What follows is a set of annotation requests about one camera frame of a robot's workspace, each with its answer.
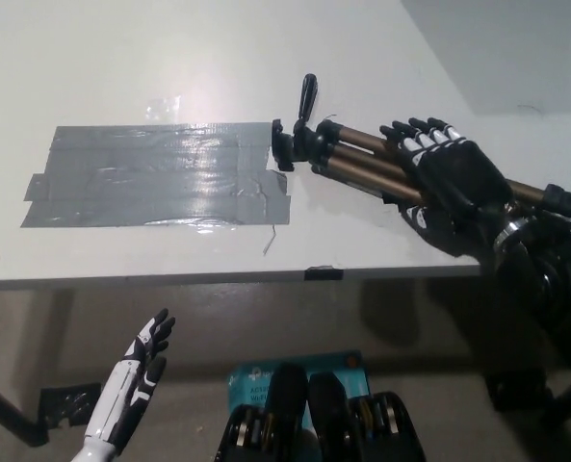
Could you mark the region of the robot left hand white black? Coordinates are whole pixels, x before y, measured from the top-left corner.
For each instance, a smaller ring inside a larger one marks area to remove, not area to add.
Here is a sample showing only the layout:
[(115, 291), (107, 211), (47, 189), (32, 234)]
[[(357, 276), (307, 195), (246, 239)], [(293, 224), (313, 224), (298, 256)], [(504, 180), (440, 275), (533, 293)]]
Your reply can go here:
[(113, 461), (134, 435), (163, 376), (175, 318), (168, 309), (149, 319), (113, 367), (87, 425), (76, 461)]

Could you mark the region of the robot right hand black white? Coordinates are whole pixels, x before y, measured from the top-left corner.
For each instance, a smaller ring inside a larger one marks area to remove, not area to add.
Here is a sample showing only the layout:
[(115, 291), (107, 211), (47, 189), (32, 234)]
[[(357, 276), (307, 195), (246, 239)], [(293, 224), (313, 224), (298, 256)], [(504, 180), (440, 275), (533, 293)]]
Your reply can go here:
[(447, 254), (490, 261), (514, 194), (479, 145), (435, 117), (395, 120), (379, 131), (395, 147), (395, 160), (425, 201), (400, 201), (403, 220)]

